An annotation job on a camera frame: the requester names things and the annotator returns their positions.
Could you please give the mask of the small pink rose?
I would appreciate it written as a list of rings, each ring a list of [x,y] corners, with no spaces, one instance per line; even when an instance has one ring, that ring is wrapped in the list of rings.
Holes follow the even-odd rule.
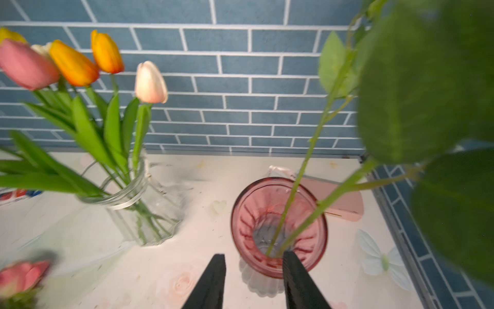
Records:
[[[50,268],[49,261],[21,261],[1,270],[1,308],[35,308],[39,283]]]

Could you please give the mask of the orange tulip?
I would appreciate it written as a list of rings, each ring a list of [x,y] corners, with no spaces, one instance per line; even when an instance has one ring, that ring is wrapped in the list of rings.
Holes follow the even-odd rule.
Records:
[[[108,34],[92,31],[91,49],[96,65],[101,71],[117,74],[125,70],[120,50]]]
[[[98,67],[89,58],[60,40],[52,42],[49,54],[63,77],[74,87],[91,86],[100,77]]]

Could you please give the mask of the white tulip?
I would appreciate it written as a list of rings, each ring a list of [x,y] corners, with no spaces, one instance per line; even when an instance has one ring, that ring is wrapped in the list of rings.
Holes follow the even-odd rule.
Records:
[[[37,52],[39,55],[42,55],[43,57],[47,59],[51,59],[50,56],[50,48],[51,48],[52,43],[48,42],[45,45],[32,45],[31,49],[35,52]]]

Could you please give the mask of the cream rose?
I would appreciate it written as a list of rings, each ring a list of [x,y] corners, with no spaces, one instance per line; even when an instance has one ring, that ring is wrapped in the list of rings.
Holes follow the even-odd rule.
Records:
[[[305,159],[295,178],[284,211],[280,217],[271,243],[265,253],[269,258],[279,257],[284,251],[288,250],[288,247],[294,244],[297,236],[304,232],[343,195],[357,190],[357,182],[371,171],[371,169],[377,166],[377,163],[373,160],[369,164],[365,163],[363,167],[338,185],[328,197],[318,201],[316,203],[316,209],[308,216],[308,218],[291,232],[282,243],[280,243],[278,249],[275,248],[279,235],[286,225],[288,212],[295,203],[295,195],[302,185],[303,176],[322,134],[322,130],[326,125],[331,123],[331,121],[338,116],[353,99],[356,98],[358,78],[360,77],[363,66],[361,64],[356,64],[355,62],[360,55],[364,55],[367,49],[369,49],[370,44],[367,42],[367,36],[372,32],[370,26],[379,21],[382,16],[383,7],[386,4],[387,1],[364,1],[362,8],[352,19],[347,29],[346,41],[343,42],[335,32],[331,32],[324,43],[319,57],[318,75],[321,86],[328,93],[327,104],[322,112],[315,133],[310,139],[310,146]]]

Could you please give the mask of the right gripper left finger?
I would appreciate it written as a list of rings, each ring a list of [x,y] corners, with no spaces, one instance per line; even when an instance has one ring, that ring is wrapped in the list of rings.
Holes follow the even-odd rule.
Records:
[[[215,254],[196,283],[182,309],[222,309],[226,279],[224,254]]]

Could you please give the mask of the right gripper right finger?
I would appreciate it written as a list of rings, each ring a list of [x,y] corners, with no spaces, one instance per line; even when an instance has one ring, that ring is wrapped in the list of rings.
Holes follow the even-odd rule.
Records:
[[[331,309],[302,262],[292,251],[285,251],[283,254],[283,280],[287,308]]]

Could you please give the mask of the yellow tulip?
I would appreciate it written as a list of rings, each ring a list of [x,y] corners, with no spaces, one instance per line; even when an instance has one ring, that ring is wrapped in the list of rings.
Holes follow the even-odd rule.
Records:
[[[21,34],[2,27],[0,29],[0,45],[7,39],[28,45],[28,41]]]

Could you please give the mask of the pale pink tulip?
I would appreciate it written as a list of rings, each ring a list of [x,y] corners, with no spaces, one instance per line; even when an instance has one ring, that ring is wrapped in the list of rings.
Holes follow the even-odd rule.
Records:
[[[164,77],[157,65],[153,62],[145,61],[138,65],[135,80],[135,94],[136,98],[141,102],[137,111],[135,146],[132,157],[134,170],[137,170],[140,162],[142,145],[151,121],[151,105],[165,104],[169,97]]]

